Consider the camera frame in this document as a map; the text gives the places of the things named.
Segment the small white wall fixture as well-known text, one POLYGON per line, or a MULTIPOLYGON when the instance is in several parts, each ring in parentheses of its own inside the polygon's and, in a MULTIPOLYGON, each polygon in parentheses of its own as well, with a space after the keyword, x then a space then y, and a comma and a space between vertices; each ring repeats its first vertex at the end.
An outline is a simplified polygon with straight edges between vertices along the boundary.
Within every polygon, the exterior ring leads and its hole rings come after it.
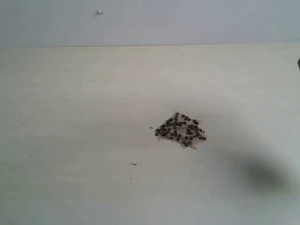
POLYGON ((97 10, 96 11, 96 14, 97 15, 103 15, 105 12, 103 11, 103 10, 101 10, 101 9, 99 9, 99 10, 97 10))

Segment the brown beans and rice grains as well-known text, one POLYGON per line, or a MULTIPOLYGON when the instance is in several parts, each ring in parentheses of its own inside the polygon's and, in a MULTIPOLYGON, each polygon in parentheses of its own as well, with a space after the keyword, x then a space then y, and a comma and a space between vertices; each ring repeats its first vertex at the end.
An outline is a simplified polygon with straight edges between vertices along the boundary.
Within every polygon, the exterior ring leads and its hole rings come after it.
POLYGON ((150 127, 157 140, 175 142, 182 148, 196 149, 199 143, 207 141, 205 130, 200 126, 198 119, 174 112, 157 127, 150 127))

